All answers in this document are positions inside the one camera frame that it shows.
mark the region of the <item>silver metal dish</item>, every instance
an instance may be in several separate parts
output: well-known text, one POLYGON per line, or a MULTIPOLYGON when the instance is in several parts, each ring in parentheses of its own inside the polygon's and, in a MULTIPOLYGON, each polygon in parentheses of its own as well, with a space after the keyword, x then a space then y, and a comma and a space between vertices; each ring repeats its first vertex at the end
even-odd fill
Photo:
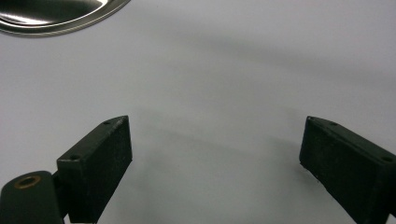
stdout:
POLYGON ((1 0, 0 31, 10 35, 62 35, 93 25, 130 0, 1 0))

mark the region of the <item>gray surface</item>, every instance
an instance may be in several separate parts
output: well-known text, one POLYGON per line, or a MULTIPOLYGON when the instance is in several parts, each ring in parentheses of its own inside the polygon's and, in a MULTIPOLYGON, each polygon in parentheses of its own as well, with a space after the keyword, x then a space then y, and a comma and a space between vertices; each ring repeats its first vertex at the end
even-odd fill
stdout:
POLYGON ((0 184, 127 114, 134 161, 99 223, 353 223, 299 164, 304 120, 396 153, 395 9, 134 0, 70 35, 0 35, 0 184))

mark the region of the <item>black bracket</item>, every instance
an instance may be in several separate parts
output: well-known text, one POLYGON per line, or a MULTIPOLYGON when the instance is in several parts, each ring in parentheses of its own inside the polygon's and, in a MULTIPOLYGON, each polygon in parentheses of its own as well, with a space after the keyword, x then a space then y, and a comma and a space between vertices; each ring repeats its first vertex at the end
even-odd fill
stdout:
POLYGON ((8 182, 0 198, 2 224, 96 223, 132 161, 127 116, 99 124, 58 160, 8 182))
POLYGON ((308 117, 301 165, 361 224, 396 215, 396 156, 345 127, 308 117))

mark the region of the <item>brass insert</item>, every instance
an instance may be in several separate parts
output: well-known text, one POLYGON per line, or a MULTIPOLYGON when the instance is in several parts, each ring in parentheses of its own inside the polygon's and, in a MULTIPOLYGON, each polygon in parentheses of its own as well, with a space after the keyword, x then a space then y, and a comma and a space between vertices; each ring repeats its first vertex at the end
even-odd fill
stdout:
POLYGON ((24 178, 19 179, 14 187, 16 189, 28 189, 34 185, 36 185, 38 182, 40 182, 41 177, 39 175, 28 175, 24 178))

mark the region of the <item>screw hole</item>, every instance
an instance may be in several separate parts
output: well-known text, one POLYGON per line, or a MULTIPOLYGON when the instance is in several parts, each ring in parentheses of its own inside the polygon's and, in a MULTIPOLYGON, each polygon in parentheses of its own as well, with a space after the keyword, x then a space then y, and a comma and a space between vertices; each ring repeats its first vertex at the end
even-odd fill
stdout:
POLYGON ((387 162, 392 162, 393 161, 393 159, 392 158, 389 158, 389 157, 383 157, 383 158, 381 158, 383 161, 387 161, 387 162))
POLYGON ((39 175, 31 175, 31 176, 26 176, 20 180, 18 180, 14 187, 16 189, 28 189, 32 186, 34 186, 35 184, 37 184, 38 182, 40 182, 41 177, 39 175))
POLYGON ((78 160, 79 158, 80 158, 79 155, 72 155, 72 156, 70 157, 70 160, 76 161, 76 160, 78 160))

